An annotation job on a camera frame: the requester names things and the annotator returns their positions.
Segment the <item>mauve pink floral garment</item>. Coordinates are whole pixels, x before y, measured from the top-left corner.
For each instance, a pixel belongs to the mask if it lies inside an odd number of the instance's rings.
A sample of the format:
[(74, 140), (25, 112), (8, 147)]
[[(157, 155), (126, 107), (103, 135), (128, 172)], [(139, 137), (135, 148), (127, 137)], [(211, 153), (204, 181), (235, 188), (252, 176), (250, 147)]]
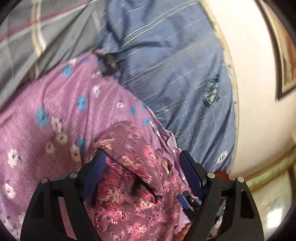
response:
[(107, 129), (93, 149), (106, 154), (94, 226), (102, 240), (179, 240), (189, 220), (178, 195), (189, 190), (176, 156), (155, 149), (128, 121)]

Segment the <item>red shiny plastic bag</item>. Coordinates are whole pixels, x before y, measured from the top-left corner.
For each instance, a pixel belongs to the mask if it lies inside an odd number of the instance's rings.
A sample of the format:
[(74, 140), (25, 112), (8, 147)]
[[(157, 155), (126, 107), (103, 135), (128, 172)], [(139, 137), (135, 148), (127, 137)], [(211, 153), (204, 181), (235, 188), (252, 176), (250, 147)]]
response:
[(219, 171), (215, 173), (220, 179), (229, 180), (229, 176), (225, 170)]

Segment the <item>purple floral bed sheet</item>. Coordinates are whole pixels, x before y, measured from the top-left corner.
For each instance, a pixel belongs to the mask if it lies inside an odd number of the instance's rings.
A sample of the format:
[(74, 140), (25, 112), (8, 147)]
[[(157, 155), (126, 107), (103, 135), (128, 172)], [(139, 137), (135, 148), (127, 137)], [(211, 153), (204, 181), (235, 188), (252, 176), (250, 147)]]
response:
[[(133, 94), (103, 77), (94, 54), (64, 63), (24, 85), (1, 110), (1, 222), (20, 238), (25, 212), (43, 177), (65, 178), (88, 163), (94, 143), (128, 121), (165, 156), (176, 156), (175, 138)], [(86, 208), (94, 224), (97, 192)]]

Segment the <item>small black object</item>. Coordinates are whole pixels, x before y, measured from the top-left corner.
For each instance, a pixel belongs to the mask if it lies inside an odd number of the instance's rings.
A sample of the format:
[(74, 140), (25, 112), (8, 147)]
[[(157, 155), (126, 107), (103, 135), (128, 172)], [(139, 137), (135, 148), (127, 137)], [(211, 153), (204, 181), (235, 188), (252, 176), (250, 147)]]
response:
[(103, 76), (112, 76), (120, 69), (115, 54), (107, 53), (105, 55), (101, 55), (99, 57), (99, 61), (102, 63), (101, 73)]

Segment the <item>grey plaid star blanket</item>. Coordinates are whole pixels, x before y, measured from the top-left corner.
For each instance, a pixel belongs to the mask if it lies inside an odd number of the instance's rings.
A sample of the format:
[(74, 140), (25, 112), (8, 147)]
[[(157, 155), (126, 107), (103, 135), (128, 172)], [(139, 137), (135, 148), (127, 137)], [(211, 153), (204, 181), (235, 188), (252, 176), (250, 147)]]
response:
[(1, 105), (23, 83), (99, 46), (105, 1), (20, 1), (1, 23)]

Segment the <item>blue plaid bed cover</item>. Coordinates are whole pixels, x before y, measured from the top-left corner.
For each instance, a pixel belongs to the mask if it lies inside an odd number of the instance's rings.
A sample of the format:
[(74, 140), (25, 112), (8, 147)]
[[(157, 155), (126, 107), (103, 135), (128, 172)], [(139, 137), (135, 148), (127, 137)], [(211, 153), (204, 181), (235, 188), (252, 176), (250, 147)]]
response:
[(236, 131), (222, 44), (201, 1), (106, 1), (101, 46), (119, 83), (207, 171), (229, 171)]

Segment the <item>framed picture on wall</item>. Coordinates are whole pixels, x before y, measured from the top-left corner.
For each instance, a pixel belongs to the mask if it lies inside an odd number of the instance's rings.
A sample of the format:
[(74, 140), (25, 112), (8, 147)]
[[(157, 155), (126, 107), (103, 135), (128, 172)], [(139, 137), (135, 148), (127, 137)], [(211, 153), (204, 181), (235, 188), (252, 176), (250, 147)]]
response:
[(273, 44), (276, 98), (295, 90), (295, 1), (256, 1)]

